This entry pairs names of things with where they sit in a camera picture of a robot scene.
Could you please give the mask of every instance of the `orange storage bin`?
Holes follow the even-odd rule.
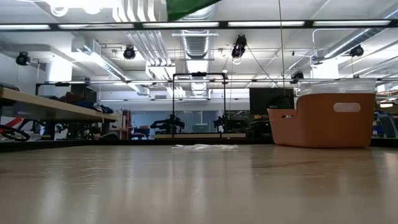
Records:
[[[268,109],[275,144],[314,148],[367,147],[374,93],[304,95],[296,110]]]

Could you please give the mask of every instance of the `bin handle cutout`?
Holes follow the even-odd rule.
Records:
[[[333,109],[339,113],[357,113],[361,111],[361,105],[359,103],[335,103]]]

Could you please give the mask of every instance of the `bicycle wheel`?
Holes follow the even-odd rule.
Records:
[[[22,130],[18,130],[16,128],[12,128],[12,127],[0,124],[0,129],[3,129],[3,132],[0,133],[0,134],[2,136],[4,136],[4,137],[8,138],[8,139],[11,139],[11,140],[14,140],[14,141],[19,141],[19,142],[26,142],[26,141],[28,141],[30,139],[30,136],[26,132],[24,132]],[[20,134],[21,137],[17,138],[15,136],[11,135],[11,134],[6,133],[7,131],[10,131],[12,133]]]

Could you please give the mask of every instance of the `black monitor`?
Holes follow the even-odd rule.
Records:
[[[267,109],[294,109],[294,92],[290,88],[251,88],[250,113],[268,115]]]

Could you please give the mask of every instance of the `green object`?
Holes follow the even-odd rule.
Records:
[[[167,20],[176,21],[221,0],[167,0]]]

